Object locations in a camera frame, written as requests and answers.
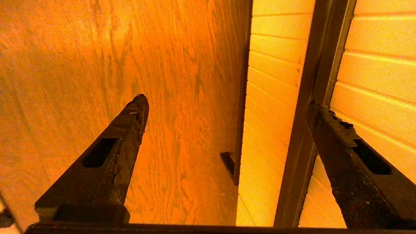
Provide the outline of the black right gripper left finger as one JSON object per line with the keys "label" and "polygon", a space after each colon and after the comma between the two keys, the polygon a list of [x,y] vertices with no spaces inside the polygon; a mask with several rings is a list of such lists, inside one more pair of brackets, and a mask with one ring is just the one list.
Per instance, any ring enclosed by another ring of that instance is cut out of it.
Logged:
{"label": "black right gripper left finger", "polygon": [[40,222],[128,223],[124,203],[150,111],[139,94],[36,201]]}

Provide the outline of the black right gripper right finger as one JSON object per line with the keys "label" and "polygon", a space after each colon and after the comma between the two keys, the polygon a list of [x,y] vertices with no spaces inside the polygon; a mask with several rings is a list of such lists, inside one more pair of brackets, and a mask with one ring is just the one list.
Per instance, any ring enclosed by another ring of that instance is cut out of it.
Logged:
{"label": "black right gripper right finger", "polygon": [[353,124],[311,101],[306,125],[348,228],[415,229],[415,184],[367,144]]}

